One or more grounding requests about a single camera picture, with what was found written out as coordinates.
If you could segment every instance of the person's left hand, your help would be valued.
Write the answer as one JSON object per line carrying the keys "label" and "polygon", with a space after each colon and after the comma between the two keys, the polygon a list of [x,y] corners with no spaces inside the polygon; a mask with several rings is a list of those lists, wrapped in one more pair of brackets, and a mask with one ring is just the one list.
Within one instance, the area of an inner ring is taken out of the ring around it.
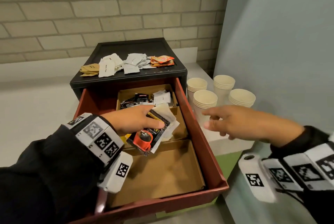
{"label": "person's left hand", "polygon": [[102,114],[115,128],[119,136],[138,132],[144,128],[161,129],[165,126],[162,121],[146,117],[154,105],[139,105],[119,111]]}

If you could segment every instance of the hand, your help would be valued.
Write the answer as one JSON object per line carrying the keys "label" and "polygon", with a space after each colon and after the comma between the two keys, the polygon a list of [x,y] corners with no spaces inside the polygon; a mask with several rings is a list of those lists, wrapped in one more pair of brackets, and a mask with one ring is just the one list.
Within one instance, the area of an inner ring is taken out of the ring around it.
{"label": "hand", "polygon": [[229,134],[231,140],[267,139],[274,146],[281,147],[304,131],[304,127],[294,121],[237,105],[213,107],[203,111],[203,115],[210,115],[204,128],[220,132],[221,136]]}
{"label": "hand", "polygon": [[138,132],[144,128],[161,129],[164,122],[146,117],[154,105],[139,105],[119,111],[102,114],[115,128],[119,136]]}

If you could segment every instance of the drawer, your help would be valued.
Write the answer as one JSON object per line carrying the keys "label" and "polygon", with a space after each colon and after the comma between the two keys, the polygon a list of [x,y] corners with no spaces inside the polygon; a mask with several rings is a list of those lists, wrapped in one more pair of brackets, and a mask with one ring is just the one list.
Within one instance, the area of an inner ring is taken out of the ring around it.
{"label": "drawer", "polygon": [[100,86],[95,89],[84,89],[74,117],[84,112],[103,114],[114,111],[116,109],[118,91],[121,89],[160,84],[170,84],[175,92],[184,122],[188,129],[189,138],[191,139],[202,171],[205,188],[201,191],[181,195],[136,201],[103,213],[99,213],[98,210],[104,209],[107,193],[103,190],[99,190],[95,214],[71,223],[94,223],[96,221],[99,224],[118,223],[126,219],[143,217],[157,212],[173,212],[209,203],[229,188],[211,148],[195,119],[178,78],[130,82],[123,85],[113,84]]}

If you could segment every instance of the fingernail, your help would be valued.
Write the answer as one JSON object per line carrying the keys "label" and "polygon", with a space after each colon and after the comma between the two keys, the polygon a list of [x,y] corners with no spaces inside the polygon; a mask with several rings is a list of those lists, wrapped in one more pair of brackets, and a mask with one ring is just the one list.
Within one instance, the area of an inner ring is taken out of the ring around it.
{"label": "fingernail", "polygon": [[209,128],[209,126],[210,126],[210,122],[209,121],[207,121],[207,122],[204,122],[204,128],[205,129],[208,129]]}
{"label": "fingernail", "polygon": [[165,123],[162,122],[162,121],[159,121],[159,127],[160,127],[160,128],[163,128],[164,126],[165,126]]}

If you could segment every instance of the black cabinet top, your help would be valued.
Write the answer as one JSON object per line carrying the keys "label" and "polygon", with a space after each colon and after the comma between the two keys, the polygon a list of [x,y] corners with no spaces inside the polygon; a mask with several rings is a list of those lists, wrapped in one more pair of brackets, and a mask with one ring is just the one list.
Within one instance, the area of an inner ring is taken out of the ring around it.
{"label": "black cabinet top", "polygon": [[125,60],[129,53],[145,53],[147,56],[168,55],[175,58],[175,65],[140,70],[138,73],[131,74],[124,74],[124,71],[121,70],[116,72],[115,75],[102,78],[99,78],[97,75],[81,77],[82,73],[78,71],[70,82],[71,88],[86,88],[100,83],[133,82],[187,75],[187,69],[176,57],[164,38],[99,43],[85,65],[99,63],[101,58],[113,53],[116,53],[122,60]]}

